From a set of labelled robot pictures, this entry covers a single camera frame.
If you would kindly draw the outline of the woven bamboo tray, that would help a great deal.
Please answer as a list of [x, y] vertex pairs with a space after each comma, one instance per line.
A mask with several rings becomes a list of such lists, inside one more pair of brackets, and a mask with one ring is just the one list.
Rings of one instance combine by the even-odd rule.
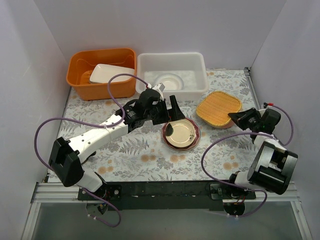
[[211, 119], [225, 120], [228, 119], [228, 113], [237, 113], [242, 109], [242, 102], [223, 91], [211, 92], [196, 107], [196, 114], [204, 122]]

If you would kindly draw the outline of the white deep plate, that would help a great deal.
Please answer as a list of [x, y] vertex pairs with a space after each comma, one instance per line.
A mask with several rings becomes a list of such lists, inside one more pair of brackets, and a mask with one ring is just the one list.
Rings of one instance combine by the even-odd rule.
[[166, 91], [179, 91], [184, 87], [183, 79], [174, 73], [159, 75], [154, 81], [154, 85], [158, 84], [163, 84]]

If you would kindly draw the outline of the cream and pink plate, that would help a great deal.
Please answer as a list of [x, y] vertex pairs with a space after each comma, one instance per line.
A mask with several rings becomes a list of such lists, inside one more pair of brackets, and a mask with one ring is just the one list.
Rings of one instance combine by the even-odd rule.
[[213, 118], [208, 121], [205, 121], [209, 126], [216, 128], [216, 129], [228, 129], [231, 128], [235, 123], [229, 117], [228, 119], [218, 119]]

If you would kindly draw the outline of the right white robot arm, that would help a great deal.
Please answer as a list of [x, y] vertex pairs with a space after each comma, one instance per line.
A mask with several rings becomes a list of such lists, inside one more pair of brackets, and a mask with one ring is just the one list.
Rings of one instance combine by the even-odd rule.
[[237, 199], [245, 192], [244, 187], [252, 189], [254, 186], [282, 195], [289, 186], [298, 155], [287, 150], [273, 135], [281, 114], [270, 108], [251, 108], [228, 116], [241, 130], [251, 131], [250, 138], [258, 152], [248, 171], [230, 176], [227, 195]]

